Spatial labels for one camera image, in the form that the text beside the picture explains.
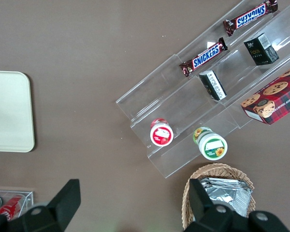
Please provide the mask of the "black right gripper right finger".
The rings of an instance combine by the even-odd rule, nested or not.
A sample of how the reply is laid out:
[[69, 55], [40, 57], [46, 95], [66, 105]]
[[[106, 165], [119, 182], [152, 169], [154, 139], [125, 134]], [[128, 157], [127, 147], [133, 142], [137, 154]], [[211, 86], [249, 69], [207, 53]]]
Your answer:
[[189, 203], [195, 221], [186, 232], [249, 232], [248, 219], [229, 207], [213, 204], [198, 179], [189, 180]]

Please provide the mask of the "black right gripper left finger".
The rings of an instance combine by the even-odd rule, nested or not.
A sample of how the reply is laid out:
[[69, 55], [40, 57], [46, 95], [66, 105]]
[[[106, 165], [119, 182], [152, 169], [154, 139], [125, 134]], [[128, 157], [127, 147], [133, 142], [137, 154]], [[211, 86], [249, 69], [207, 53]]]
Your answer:
[[47, 204], [39, 205], [12, 221], [14, 232], [63, 232], [81, 203], [80, 181], [70, 179]]

